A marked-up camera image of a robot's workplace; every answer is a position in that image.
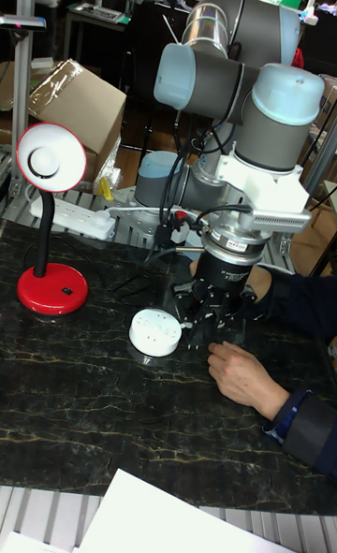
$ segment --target white label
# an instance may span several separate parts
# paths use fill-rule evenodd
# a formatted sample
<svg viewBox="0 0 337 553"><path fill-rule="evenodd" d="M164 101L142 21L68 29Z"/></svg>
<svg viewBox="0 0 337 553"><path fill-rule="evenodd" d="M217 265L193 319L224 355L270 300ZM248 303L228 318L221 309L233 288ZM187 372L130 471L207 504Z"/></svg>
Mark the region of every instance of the white label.
<svg viewBox="0 0 337 553"><path fill-rule="evenodd" d="M246 243L239 243L238 241L232 241L229 239L226 247L234 252L245 252L248 245Z"/></svg>

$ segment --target blue sleeve cuff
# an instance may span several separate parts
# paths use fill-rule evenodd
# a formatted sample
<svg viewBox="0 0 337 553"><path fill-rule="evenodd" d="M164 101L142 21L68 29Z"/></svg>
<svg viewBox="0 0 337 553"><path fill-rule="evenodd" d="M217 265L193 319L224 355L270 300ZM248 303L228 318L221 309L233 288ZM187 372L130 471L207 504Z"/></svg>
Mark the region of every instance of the blue sleeve cuff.
<svg viewBox="0 0 337 553"><path fill-rule="evenodd" d="M265 434L279 444L283 444L291 423L308 393L312 393L312 391L310 389L299 388L290 395L272 422L267 420L263 427Z"/></svg>

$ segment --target white round object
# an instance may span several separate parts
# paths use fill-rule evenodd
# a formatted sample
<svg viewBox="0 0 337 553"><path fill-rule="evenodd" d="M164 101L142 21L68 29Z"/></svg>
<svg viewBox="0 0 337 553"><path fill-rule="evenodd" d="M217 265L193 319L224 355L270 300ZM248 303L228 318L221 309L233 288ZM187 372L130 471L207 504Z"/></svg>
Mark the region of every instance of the white round object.
<svg viewBox="0 0 337 553"><path fill-rule="evenodd" d="M34 124L24 131L17 160L27 181L53 192L75 187L86 167L85 151L76 135L54 123Z"/></svg>
<svg viewBox="0 0 337 553"><path fill-rule="evenodd" d="M31 170L41 177L51 177L58 171L60 164L51 148L37 148L30 154Z"/></svg>
<svg viewBox="0 0 337 553"><path fill-rule="evenodd" d="M129 338L146 356L162 357L171 354L182 336L182 328L170 313L145 308L132 319Z"/></svg>
<svg viewBox="0 0 337 553"><path fill-rule="evenodd" d="M105 226L110 220L111 216L108 210L98 210L95 214L95 224L97 226Z"/></svg>

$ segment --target chair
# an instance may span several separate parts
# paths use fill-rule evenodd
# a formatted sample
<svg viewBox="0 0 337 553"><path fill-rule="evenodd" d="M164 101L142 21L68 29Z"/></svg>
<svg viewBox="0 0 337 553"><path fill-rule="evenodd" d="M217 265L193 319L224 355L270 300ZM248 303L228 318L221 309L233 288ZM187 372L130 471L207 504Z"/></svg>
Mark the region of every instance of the chair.
<svg viewBox="0 0 337 553"><path fill-rule="evenodd" d="M124 32L125 54L120 89L126 92L128 99L145 104L149 111L140 161L147 152L148 140L153 132L154 112L168 109L154 99L154 84L162 51L175 40L174 35L178 41L181 40L187 19L185 10L175 9L170 31L164 19L168 15L169 7L154 0L144 1L136 8Z"/></svg>

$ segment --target lamp base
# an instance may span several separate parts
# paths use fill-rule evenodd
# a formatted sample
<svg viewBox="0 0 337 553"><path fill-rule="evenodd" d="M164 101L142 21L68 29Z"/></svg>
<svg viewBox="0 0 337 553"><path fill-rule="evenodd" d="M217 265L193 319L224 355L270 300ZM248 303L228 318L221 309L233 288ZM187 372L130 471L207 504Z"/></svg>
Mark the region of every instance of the lamp base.
<svg viewBox="0 0 337 553"><path fill-rule="evenodd" d="M88 283L70 266L50 263L42 278L34 276L34 267L26 270L18 281L17 294L19 301L32 312L58 316L83 305Z"/></svg>

